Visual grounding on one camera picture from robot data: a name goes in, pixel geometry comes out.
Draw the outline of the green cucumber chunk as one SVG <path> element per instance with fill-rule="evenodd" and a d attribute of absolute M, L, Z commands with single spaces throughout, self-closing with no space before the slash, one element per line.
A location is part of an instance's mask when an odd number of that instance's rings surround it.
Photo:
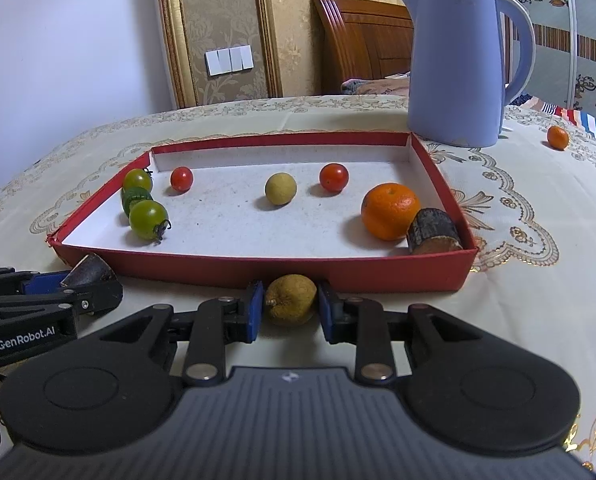
<path fill-rule="evenodd" d="M 152 200 L 150 193 L 146 188 L 135 186 L 135 188 L 123 188 L 121 190 L 122 209 L 127 217 L 130 216 L 132 207 L 142 200 Z"/>

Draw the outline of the red shallow cardboard tray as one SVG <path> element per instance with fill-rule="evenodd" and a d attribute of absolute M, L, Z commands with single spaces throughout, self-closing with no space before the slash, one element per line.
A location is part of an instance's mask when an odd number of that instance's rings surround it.
<path fill-rule="evenodd" d="M 332 162 L 348 169 L 340 193 L 319 184 Z M 193 171 L 186 193 L 170 186 L 174 168 Z M 171 228 L 148 243 L 129 228 L 120 202 L 122 177 L 110 178 L 48 237 L 60 259 L 74 264 L 88 252 L 117 273 L 240 288 L 253 281 L 302 274 L 341 292 L 455 292 L 476 258 L 476 242 L 440 170 L 409 133 L 293 132 L 225 136 L 152 148 L 134 162 L 153 178 L 153 198 Z M 297 184 L 289 204 L 265 197 L 267 179 L 287 172 Z M 372 236 L 361 203 L 374 186 L 411 188 L 427 208 L 454 222 L 462 250 L 412 255 L 405 242 Z"/>

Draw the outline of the red cherry tomato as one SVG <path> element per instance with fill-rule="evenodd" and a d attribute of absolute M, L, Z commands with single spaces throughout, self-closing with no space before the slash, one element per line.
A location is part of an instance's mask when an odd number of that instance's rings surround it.
<path fill-rule="evenodd" d="M 319 184 L 328 193 L 340 193 L 348 182 L 348 169 L 337 162 L 325 165 L 319 172 Z"/>
<path fill-rule="evenodd" d="M 172 170 L 170 186 L 176 193 L 186 193 L 191 189 L 194 182 L 193 171 L 185 166 L 179 166 Z"/>

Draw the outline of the green tomato with stem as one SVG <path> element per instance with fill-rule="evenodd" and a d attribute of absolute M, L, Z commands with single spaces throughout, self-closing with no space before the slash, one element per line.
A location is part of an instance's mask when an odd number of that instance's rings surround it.
<path fill-rule="evenodd" d="M 156 200 L 135 203 L 129 216 L 130 228 L 142 240 L 161 242 L 165 231 L 171 228 L 167 209 Z"/>

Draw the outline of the striped colourful cloth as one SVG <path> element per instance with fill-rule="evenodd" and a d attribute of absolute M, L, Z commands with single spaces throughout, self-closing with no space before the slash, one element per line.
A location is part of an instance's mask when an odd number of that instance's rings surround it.
<path fill-rule="evenodd" d="M 556 104 L 548 103 L 537 96 L 530 96 L 528 93 L 522 93 L 520 96 L 517 96 L 517 98 L 511 102 L 511 105 L 529 108 L 529 110 L 537 110 L 538 112 L 547 115 L 561 117 L 567 122 L 570 122 L 570 124 L 584 129 L 596 139 L 596 117 L 583 112 L 582 110 L 572 110 L 572 108 L 564 108 Z"/>

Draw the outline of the orange tangerine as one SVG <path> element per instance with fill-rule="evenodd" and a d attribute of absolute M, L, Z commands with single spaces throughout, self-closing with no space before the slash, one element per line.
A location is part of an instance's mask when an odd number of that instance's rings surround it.
<path fill-rule="evenodd" d="M 365 229 L 385 242 L 401 240 L 421 209 L 420 199 L 406 185 L 383 183 L 369 190 L 362 200 Z"/>

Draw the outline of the small orange kumquat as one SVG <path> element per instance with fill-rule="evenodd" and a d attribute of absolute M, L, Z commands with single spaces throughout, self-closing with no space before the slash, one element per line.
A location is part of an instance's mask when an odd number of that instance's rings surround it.
<path fill-rule="evenodd" d="M 550 126 L 547 130 L 547 143 L 557 151 L 564 151 L 570 142 L 569 133 L 559 126 Z"/>

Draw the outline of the wooden bed headboard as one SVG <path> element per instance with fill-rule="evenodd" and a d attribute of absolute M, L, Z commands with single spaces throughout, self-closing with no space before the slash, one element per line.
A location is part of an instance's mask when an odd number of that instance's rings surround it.
<path fill-rule="evenodd" d="M 319 81 L 339 94 L 350 79 L 383 79 L 409 71 L 414 24 L 403 4 L 311 0 L 322 29 Z"/>

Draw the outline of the bedding on bed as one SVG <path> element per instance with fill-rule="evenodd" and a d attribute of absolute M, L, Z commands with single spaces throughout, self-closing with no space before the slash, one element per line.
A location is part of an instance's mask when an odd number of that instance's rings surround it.
<path fill-rule="evenodd" d="M 409 95 L 409 73 L 395 74 L 380 79 L 348 79 L 341 84 L 340 91 L 348 96 L 362 94 L 393 94 L 394 96 Z"/>

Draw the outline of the gold wall trim frame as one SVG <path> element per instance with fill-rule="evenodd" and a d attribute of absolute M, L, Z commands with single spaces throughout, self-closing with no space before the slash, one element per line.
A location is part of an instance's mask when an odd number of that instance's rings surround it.
<path fill-rule="evenodd" d="M 278 98 L 271 0 L 157 0 L 165 66 L 176 107 Z M 255 67 L 210 77 L 205 53 L 249 44 Z"/>

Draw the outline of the brown longan fruit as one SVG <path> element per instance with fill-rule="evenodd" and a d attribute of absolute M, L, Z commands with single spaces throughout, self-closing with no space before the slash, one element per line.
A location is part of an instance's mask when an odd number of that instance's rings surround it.
<path fill-rule="evenodd" d="M 316 285 L 306 276 L 288 274 L 277 278 L 266 289 L 264 311 L 276 324 L 299 326 L 313 315 Z"/>
<path fill-rule="evenodd" d="M 296 196 L 296 180 L 287 172 L 272 174 L 266 181 L 264 193 L 266 199 L 274 206 L 289 204 Z"/>

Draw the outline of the dark sugarcane piece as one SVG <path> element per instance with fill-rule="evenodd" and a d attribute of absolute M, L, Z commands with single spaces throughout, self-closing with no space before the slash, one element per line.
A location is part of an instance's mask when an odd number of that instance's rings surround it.
<path fill-rule="evenodd" d="M 406 240 L 412 255 L 462 250 L 454 222 L 444 210 L 438 208 L 420 209 L 409 226 Z"/>

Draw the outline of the white wall switch panel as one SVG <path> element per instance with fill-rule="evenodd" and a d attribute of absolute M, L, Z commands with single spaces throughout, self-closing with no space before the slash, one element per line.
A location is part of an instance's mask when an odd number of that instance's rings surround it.
<path fill-rule="evenodd" d="M 246 72 L 255 67 L 249 44 L 207 51 L 205 60 L 210 77 Z"/>

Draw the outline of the blue plastic pitcher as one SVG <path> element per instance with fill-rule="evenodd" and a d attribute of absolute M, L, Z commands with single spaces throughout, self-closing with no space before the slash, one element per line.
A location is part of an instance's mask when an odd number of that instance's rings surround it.
<path fill-rule="evenodd" d="M 526 87 L 535 35 L 514 0 L 402 0 L 414 24 L 407 125 L 418 136 L 487 148 L 502 131 L 504 108 Z M 504 76 L 502 15 L 519 32 L 519 63 Z"/>

